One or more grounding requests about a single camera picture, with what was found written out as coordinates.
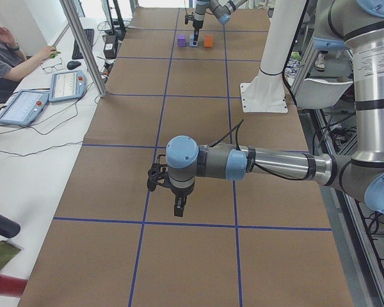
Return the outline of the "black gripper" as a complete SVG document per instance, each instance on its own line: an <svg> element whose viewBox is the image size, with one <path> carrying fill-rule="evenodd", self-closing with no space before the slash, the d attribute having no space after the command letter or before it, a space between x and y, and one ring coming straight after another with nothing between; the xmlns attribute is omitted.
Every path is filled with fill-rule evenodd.
<svg viewBox="0 0 384 307"><path fill-rule="evenodd" d="M199 30L202 29L204 22L202 20L194 20L193 21L193 42L198 43L198 38L199 38Z"/></svg>
<svg viewBox="0 0 384 307"><path fill-rule="evenodd" d="M193 192L194 188L194 184L184 188L175 187L173 185L170 188L171 192L175 195L174 216L180 217L184 215L187 197Z"/></svg>

